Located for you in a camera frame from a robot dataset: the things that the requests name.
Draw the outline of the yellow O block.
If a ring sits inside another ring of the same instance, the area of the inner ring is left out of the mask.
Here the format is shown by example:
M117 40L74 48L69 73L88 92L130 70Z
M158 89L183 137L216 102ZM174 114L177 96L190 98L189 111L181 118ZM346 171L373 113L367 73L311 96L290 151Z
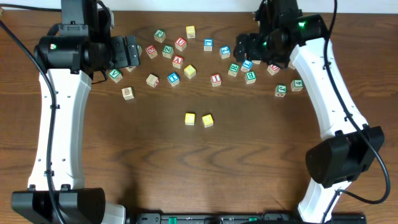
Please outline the yellow O block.
M205 128L208 128L208 127L214 125L214 120L213 120L213 117L212 117L211 114L204 115L202 117L202 122L203 122L203 125L204 125Z

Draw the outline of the yellow C block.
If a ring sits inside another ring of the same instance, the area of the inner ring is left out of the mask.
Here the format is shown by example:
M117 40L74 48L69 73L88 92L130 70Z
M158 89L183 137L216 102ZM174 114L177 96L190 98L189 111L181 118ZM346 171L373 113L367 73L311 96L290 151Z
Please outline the yellow C block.
M185 124L193 126L195 124L195 113L185 114Z

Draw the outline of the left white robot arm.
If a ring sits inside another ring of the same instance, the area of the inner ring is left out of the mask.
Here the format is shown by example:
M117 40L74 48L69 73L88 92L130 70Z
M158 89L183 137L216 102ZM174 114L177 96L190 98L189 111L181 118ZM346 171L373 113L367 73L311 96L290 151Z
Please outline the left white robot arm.
M32 223L130 223L102 188L85 187L83 125L95 72L140 64L136 38L112 36L113 14L101 1L62 1L62 21L28 56L39 69L39 141L27 189L11 207Z

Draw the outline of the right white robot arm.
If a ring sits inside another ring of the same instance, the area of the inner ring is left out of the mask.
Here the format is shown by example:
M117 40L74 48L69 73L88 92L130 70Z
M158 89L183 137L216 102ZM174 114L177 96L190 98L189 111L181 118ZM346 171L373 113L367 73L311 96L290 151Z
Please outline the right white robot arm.
M254 18L259 31L237 36L235 59L293 66L320 127L321 143L305 156L310 184L290 222L359 222L359 217L334 216L332 210L348 186L381 160L384 133L379 126L368 125L346 88L333 55L333 26L318 14L304 16L296 1L262 1Z

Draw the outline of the blue 5 block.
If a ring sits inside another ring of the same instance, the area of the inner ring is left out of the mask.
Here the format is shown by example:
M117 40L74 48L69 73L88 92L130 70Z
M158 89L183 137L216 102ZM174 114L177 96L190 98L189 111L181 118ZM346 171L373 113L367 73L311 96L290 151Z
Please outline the blue 5 block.
M252 63L259 65L261 63L261 61L260 60L253 60Z

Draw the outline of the yellow K block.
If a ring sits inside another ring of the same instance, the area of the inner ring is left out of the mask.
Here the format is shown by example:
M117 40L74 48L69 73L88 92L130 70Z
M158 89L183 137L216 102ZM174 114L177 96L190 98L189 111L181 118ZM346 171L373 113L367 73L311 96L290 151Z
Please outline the yellow K block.
M128 71L128 72L131 72L131 71L133 71L135 69L135 66L133 66L133 67L126 67L126 70Z

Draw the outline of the blue L block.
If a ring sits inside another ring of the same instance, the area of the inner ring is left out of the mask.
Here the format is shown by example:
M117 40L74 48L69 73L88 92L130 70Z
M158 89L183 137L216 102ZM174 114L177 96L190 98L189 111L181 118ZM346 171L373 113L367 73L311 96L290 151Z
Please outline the blue L block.
M253 66L253 63L252 63L250 60L245 60L245 61L242 63L241 71L247 73L247 72L249 72L249 71L252 69L252 66Z

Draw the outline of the blue 2 block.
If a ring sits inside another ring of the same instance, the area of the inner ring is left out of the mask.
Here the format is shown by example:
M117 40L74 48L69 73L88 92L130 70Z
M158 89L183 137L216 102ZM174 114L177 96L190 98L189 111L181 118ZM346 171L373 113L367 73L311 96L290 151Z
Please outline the blue 2 block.
M229 58L230 54L231 54L231 51L227 45L220 47L221 59Z

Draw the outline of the green V block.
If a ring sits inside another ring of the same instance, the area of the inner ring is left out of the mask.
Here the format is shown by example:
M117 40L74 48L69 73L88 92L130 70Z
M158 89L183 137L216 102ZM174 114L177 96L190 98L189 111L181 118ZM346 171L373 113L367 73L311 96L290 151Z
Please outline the green V block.
M112 81L114 81L115 83L118 83L120 80L123 79L123 75L122 75L122 73L121 73L118 69L110 70L109 73L108 73L108 76L109 76L110 79L112 79Z

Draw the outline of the green R block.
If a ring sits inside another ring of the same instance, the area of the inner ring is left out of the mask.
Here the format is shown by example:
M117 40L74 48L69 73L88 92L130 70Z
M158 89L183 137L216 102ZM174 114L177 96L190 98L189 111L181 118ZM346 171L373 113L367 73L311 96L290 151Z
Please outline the green R block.
M228 69L228 75L231 75L232 77L236 77L238 72L239 72L240 66L236 63L231 63Z

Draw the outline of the red E block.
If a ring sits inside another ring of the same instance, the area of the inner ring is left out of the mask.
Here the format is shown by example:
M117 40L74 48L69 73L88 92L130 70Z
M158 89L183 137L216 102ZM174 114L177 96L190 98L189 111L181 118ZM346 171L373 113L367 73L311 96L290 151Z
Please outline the red E block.
M154 45L149 45L146 47L146 53L150 58L158 56L157 49Z

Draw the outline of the green B block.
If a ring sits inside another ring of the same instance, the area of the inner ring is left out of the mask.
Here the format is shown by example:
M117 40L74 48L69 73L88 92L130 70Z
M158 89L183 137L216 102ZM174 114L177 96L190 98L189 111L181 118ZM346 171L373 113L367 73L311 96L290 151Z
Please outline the green B block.
M256 82L257 76L255 71L247 72L244 76L246 84L252 84Z

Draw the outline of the red U block right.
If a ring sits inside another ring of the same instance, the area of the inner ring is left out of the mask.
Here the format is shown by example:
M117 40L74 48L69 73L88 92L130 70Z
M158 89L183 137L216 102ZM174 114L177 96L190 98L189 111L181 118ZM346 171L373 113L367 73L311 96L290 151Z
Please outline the red U block right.
M275 75L276 73L278 73L280 71L280 68L276 65L269 65L267 68L267 71L271 74L271 75Z

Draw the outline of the red u block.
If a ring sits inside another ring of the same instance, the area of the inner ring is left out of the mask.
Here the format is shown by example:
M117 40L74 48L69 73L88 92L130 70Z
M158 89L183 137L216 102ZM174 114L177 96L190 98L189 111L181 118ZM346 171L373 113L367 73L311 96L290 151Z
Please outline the red u block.
M179 38L175 41L175 47L176 47L179 51L181 51L181 52L184 51L184 49L186 48L186 46L187 46L187 41L186 41L183 37L179 37Z
M271 74L271 75L275 75L276 73L278 73L280 71L280 68L276 65L269 65L267 68L267 71Z

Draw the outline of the green J block top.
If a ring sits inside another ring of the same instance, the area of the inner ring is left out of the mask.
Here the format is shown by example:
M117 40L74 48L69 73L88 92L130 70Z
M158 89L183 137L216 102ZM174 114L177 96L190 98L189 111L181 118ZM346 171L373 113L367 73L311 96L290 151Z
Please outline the green J block top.
M166 38L166 34L164 30L158 29L154 34L154 39L160 43L163 43Z

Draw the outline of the green j block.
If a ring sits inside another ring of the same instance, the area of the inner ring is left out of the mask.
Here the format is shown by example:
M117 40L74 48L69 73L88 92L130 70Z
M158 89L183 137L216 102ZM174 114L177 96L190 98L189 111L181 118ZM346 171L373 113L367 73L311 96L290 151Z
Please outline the green j block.
M166 38L166 34L164 30L158 29L154 34L154 39L160 43L163 43Z
M287 93L287 87L286 85L280 85L278 84L275 88L275 96L277 97L284 97Z

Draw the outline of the plain wood red-side block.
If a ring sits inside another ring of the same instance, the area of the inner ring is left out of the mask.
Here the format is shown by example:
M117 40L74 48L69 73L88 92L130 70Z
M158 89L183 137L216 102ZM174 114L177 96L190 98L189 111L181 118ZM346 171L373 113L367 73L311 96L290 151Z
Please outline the plain wood red-side block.
M147 77L146 82L149 86L151 86L152 88L155 88L159 84L159 78L157 76L155 76L154 74L150 74Z

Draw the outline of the blue 1 block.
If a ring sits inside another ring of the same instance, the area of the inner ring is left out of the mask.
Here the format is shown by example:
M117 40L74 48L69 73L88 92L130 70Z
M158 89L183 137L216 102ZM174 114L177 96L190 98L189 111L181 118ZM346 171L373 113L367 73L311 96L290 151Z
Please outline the blue 1 block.
M204 39L204 51L211 52L213 50L213 39Z

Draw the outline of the wood picture block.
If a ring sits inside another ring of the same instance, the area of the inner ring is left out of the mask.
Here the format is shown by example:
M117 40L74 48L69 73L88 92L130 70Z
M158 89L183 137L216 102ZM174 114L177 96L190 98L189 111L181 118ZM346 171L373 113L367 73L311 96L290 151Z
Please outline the wood picture block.
M125 100L134 99L134 91L131 87L123 88L122 89L123 98Z

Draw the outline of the green Z block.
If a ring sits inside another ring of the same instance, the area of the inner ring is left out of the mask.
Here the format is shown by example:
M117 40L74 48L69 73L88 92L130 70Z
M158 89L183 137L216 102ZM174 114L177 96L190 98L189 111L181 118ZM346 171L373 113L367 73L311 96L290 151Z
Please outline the green Z block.
M162 55L165 58L172 58L173 54L174 54L174 48L171 45L164 45L164 48L162 50Z

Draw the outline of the red I block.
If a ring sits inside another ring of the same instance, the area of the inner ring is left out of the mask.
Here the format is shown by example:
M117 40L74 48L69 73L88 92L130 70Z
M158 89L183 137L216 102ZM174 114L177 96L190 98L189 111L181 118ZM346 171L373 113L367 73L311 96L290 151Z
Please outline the red I block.
M211 76L211 85L212 87L220 86L222 82L221 76L219 73Z

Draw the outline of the yellow Y block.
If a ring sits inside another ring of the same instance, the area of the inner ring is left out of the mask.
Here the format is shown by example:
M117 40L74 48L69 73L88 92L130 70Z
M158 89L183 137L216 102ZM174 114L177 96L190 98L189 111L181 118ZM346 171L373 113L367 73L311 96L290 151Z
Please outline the yellow Y block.
M291 68L292 70L295 70L295 67L293 66L292 62L289 62L288 67Z

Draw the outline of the red A block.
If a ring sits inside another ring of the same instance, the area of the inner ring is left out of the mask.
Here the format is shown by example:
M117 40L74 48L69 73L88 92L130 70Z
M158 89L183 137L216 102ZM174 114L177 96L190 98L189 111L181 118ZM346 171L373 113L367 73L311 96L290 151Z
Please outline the red A block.
M179 55L175 55L172 60L172 65L175 68L181 68L183 65L183 57L181 57Z

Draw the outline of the green J block right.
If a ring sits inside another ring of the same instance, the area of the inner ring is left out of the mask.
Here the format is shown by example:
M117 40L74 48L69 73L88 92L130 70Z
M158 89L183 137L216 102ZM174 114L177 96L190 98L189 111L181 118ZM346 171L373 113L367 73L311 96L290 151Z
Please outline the green J block right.
M284 97L287 93L287 87L286 85L280 85L278 84L275 88L275 96L277 97Z

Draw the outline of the blue T block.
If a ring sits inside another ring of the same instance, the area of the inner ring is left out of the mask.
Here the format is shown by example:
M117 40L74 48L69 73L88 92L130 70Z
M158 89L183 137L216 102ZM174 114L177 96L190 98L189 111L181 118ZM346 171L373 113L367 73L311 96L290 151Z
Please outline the blue T block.
M167 80L171 86L178 85L180 83L180 77L176 72L173 72L167 76Z

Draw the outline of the red U block left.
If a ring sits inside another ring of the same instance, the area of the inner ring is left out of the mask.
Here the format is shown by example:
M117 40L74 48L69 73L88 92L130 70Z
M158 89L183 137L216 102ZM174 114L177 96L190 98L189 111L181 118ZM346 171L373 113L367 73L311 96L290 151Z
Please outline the red U block left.
M183 37L179 37L179 38L175 41L175 47L176 47L179 51L181 51L181 52L184 51L184 49L186 48L186 46L187 46L187 41L186 41Z

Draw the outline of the yellow block top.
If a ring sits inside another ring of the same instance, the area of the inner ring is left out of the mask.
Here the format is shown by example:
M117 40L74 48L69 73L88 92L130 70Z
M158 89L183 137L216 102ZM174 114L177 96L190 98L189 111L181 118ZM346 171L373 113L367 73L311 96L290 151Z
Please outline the yellow block top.
M188 39L194 39L196 37L195 26L186 26L186 33Z

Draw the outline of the green 4 block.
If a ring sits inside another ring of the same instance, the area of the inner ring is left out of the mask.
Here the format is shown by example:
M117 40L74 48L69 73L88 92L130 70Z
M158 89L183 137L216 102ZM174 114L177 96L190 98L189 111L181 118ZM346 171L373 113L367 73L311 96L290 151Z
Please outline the green 4 block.
M302 80L293 80L290 84L292 91L301 91L304 88Z

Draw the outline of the yellow S block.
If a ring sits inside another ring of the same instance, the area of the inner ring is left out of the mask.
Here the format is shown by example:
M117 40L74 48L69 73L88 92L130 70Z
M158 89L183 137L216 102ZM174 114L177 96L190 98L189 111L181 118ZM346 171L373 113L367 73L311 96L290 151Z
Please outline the yellow S block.
M191 79L196 75L197 71L194 66L188 65L187 67L184 68L184 74L187 76L187 78Z

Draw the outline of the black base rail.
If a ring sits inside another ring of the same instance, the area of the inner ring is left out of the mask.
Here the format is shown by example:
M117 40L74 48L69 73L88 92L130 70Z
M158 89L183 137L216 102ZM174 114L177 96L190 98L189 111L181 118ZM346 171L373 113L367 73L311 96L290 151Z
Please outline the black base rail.
M142 213L131 216L126 223L132 224L265 224L265 223L304 223L299 217L288 213L264 213L262 215L162 215Z

